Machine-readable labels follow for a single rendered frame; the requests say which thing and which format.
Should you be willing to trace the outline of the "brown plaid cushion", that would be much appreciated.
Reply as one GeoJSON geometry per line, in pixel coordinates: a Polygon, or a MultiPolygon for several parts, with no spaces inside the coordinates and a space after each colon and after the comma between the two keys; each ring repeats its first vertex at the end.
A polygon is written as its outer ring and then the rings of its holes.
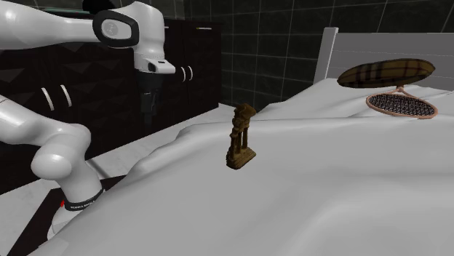
{"type": "Polygon", "coordinates": [[[432,63],[415,58],[399,58],[365,63],[343,72],[337,79],[342,87],[381,88],[404,86],[423,80],[435,71],[432,63]]]}

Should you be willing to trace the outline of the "pink racket with dark mesh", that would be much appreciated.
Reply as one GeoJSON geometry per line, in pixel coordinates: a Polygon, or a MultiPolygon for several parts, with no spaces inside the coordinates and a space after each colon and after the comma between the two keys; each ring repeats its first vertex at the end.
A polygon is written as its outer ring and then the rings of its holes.
{"type": "Polygon", "coordinates": [[[407,93],[404,87],[370,95],[366,98],[366,104],[369,108],[390,116],[432,119],[438,114],[435,106],[407,93]]]}

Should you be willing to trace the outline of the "brown carved figure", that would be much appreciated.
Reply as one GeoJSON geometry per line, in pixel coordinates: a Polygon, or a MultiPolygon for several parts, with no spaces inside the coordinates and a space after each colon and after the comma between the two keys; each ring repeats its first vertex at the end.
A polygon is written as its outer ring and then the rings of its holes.
{"type": "Polygon", "coordinates": [[[231,144],[226,155],[226,165],[232,169],[242,168],[256,156],[254,150],[248,147],[250,119],[255,114],[256,110],[246,103],[238,105],[234,110],[231,144]]]}

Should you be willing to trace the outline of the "white bed with grey headboard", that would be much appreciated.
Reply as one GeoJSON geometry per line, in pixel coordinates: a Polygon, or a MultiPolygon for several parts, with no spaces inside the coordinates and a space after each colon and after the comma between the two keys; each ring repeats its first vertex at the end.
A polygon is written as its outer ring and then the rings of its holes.
{"type": "Polygon", "coordinates": [[[327,28],[320,52],[311,87],[252,118],[241,169],[230,122],[186,127],[30,256],[454,256],[454,33],[327,28]],[[434,118],[337,82],[401,57],[434,65],[405,85],[434,118]]]}

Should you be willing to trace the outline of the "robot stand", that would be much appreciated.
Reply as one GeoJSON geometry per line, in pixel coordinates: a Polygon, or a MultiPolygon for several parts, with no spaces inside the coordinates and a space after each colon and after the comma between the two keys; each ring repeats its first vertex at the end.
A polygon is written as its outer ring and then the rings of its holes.
{"type": "Polygon", "coordinates": [[[28,256],[47,241],[48,230],[56,211],[61,208],[63,191],[53,188],[45,197],[7,256],[28,256]]]}

